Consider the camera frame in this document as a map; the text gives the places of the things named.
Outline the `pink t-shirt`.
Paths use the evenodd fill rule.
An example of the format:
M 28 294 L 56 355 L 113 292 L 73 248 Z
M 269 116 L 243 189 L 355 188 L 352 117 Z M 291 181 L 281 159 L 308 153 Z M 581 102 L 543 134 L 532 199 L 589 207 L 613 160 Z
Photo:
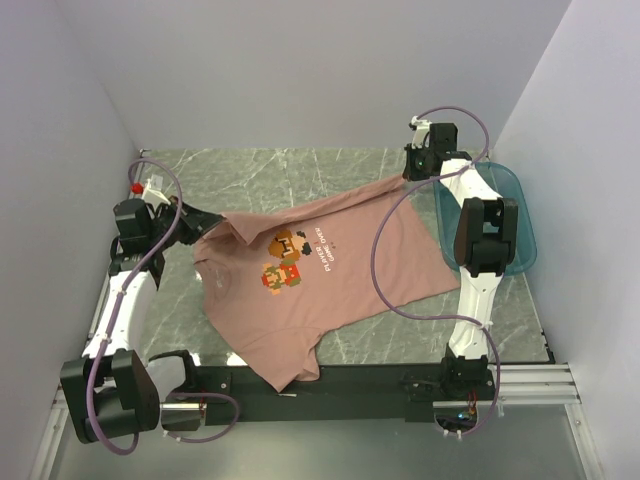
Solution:
M 392 176 L 273 214 L 231 212 L 195 244 L 205 314 L 274 389 L 318 379 L 326 333 L 458 287 L 404 186 Z

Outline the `teal translucent plastic basin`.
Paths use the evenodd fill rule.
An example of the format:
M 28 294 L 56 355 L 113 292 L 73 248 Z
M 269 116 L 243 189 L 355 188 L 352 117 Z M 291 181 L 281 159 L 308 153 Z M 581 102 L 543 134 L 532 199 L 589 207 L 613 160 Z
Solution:
M 506 267 L 505 276 L 524 273 L 535 263 L 537 246 L 521 184 L 510 169 L 498 163 L 479 162 L 476 164 L 476 170 L 492 190 L 502 197 L 518 202 L 516 254 L 514 260 Z M 454 271 L 458 271 L 459 266 L 454 258 L 454 240 L 461 207 L 454 195 L 440 181 L 434 185 L 434 198 L 441 252 L 445 263 Z

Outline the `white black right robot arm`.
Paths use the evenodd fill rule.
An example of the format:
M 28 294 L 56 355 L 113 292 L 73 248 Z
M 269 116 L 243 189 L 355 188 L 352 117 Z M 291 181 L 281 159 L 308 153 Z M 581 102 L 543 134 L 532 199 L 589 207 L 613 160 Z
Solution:
M 455 124 L 414 117 L 410 128 L 403 177 L 438 177 L 460 207 L 453 244 L 461 281 L 458 318 L 438 377 L 442 393 L 460 399 L 493 384 L 486 333 L 497 288 L 516 254 L 518 202 L 490 187 L 469 155 L 457 148 Z

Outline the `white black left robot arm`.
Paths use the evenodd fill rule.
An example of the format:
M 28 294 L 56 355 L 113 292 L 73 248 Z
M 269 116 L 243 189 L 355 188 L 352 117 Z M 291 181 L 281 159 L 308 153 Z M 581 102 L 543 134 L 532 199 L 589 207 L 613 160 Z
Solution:
M 161 283 L 165 250 L 176 243 L 195 244 L 223 220 L 177 197 L 158 205 L 132 198 L 117 204 L 113 213 L 118 233 L 110 247 L 106 303 L 83 353 L 60 372 L 72 424 L 84 444 L 153 430 L 169 395 L 186 402 L 199 392 L 200 378 L 188 351 L 143 362 L 137 350 Z

